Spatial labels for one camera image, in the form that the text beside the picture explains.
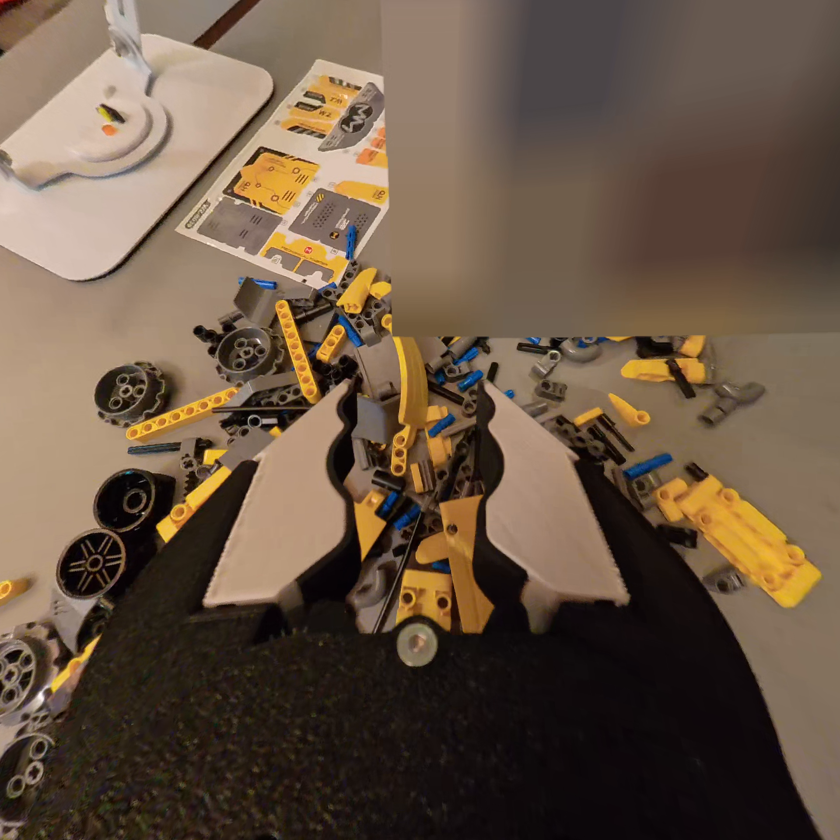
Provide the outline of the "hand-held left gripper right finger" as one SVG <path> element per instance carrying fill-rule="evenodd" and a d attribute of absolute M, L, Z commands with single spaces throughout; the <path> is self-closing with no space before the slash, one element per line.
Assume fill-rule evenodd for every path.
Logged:
<path fill-rule="evenodd" d="M 476 421 L 474 575 L 494 608 L 546 634 L 561 607 L 628 606 L 578 456 L 491 383 L 479 386 Z"/>

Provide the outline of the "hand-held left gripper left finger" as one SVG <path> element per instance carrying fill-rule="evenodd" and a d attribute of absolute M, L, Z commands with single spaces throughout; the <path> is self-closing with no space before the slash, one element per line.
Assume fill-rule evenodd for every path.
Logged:
<path fill-rule="evenodd" d="M 255 459 L 203 607 L 343 602 L 361 572 L 354 502 L 356 380 L 332 388 Z"/>

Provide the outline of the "yellow pointed panel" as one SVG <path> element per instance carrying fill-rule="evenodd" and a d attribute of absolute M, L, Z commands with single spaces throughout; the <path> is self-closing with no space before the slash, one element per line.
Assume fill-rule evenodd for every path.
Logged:
<path fill-rule="evenodd" d="M 639 410 L 619 395 L 608 393 L 608 398 L 623 422 L 632 428 L 645 427 L 651 423 L 651 416 L 644 410 Z"/>

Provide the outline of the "long yellow holed beam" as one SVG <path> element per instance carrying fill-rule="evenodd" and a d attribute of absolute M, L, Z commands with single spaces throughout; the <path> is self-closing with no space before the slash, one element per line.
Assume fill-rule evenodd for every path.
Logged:
<path fill-rule="evenodd" d="M 237 387 L 228 387 L 221 392 L 145 419 L 129 427 L 125 437 L 131 445 L 148 444 L 210 417 L 215 408 L 226 406 L 239 390 Z"/>
<path fill-rule="evenodd" d="M 312 372 L 308 352 L 301 340 L 291 306 L 286 299 L 279 299 L 276 302 L 275 309 L 280 330 L 287 345 L 292 369 L 297 376 L 302 396 L 310 405 L 317 404 L 320 402 L 322 394 L 316 382 L 315 375 Z"/>

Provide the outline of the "black rubber tyre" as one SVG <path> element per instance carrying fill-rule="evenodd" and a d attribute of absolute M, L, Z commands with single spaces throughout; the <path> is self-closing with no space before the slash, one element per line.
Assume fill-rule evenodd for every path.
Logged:
<path fill-rule="evenodd" d="M 153 530 L 173 506 L 175 478 L 144 469 L 122 469 L 99 487 L 92 504 L 95 522 L 124 536 Z"/>

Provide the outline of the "dark grey wheel hub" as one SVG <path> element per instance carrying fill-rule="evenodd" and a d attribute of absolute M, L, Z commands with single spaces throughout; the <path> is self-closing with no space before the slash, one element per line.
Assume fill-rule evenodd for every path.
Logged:
<path fill-rule="evenodd" d="M 148 361 L 110 369 L 93 395 L 98 418 L 122 429 L 161 414 L 170 400 L 171 389 L 162 369 Z"/>
<path fill-rule="evenodd" d="M 285 342 L 276 331 L 244 327 L 230 332 L 217 346 L 216 373 L 224 382 L 241 387 L 277 373 L 285 357 Z"/>
<path fill-rule="evenodd" d="M 60 648 L 49 633 L 7 634 L 1 643 L 1 723 L 17 726 L 42 707 Z"/>
<path fill-rule="evenodd" d="M 37 731 L 11 741 L 1 756 L 1 822 L 23 825 L 46 775 L 56 743 L 48 732 Z"/>

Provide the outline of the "yellow black connector assembly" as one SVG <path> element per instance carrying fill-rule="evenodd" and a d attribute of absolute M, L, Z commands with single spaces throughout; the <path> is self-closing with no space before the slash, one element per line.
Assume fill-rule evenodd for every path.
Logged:
<path fill-rule="evenodd" d="M 687 356 L 630 360 L 620 373 L 637 382 L 671 383 L 685 398 L 695 397 L 697 388 L 710 382 L 703 361 Z"/>

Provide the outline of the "black spoked wheel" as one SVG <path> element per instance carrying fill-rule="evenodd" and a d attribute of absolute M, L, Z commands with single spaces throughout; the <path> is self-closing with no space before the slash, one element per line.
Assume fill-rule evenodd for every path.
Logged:
<path fill-rule="evenodd" d="M 63 596 L 89 601 L 116 595 L 125 583 L 128 551 L 114 531 L 95 528 L 71 540 L 56 564 L 56 585 Z"/>

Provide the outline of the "yellow flat panel assembly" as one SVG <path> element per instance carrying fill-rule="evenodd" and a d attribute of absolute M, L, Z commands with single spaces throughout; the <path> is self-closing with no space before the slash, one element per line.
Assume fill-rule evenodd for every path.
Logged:
<path fill-rule="evenodd" d="M 735 489 L 707 475 L 677 478 L 654 492 L 671 523 L 688 520 L 742 576 L 785 608 L 798 606 L 823 575 L 805 552 Z"/>

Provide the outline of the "grey angled connector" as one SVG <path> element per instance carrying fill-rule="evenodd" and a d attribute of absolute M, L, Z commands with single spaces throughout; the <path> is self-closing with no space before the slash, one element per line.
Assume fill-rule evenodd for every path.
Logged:
<path fill-rule="evenodd" d="M 698 420 L 707 427 L 716 427 L 739 408 L 756 403 L 765 393 L 764 385 L 757 382 L 734 384 L 721 382 L 712 388 L 716 399 Z"/>

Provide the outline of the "light grey fairing panel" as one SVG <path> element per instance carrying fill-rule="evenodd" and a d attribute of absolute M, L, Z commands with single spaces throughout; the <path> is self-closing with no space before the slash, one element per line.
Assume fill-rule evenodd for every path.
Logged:
<path fill-rule="evenodd" d="M 50 598 L 49 621 L 67 649 L 79 654 L 99 637 L 114 611 L 106 597 L 75 598 L 54 588 Z"/>

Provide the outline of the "yellow grey sticker sheet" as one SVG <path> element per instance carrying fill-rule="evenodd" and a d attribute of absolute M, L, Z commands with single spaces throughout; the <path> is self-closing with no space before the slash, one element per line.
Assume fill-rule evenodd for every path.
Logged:
<path fill-rule="evenodd" d="M 390 203 L 382 75 L 317 59 L 177 225 L 187 238 L 320 289 Z"/>

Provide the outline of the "white book stand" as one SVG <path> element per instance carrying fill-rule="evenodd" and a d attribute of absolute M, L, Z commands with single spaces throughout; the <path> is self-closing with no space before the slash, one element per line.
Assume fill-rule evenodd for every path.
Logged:
<path fill-rule="evenodd" d="M 143 35 L 136 2 L 104 12 L 110 48 L 2 142 L 1 246 L 71 281 L 118 268 L 274 90 L 260 67 Z"/>

